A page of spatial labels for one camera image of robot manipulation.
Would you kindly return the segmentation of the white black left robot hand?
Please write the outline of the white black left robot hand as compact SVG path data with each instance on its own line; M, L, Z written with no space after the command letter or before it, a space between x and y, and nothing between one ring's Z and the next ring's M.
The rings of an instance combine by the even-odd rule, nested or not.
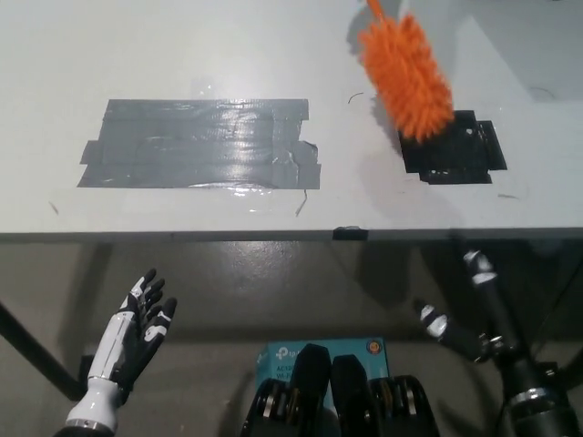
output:
M125 403L135 382L165 340L177 300L163 298L164 279L150 269L131 287L110 318L89 369L89 380L112 382Z

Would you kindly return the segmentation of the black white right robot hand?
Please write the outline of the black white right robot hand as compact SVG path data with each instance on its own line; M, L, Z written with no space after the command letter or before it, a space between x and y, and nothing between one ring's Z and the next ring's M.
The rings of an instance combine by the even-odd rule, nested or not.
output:
M415 300L414 310L424 330L432 339L472 362L494 359L506 366L523 360L528 355L524 337L500 292L495 268L476 249L466 251L463 262L486 315L488 331L476 335L435 306Z

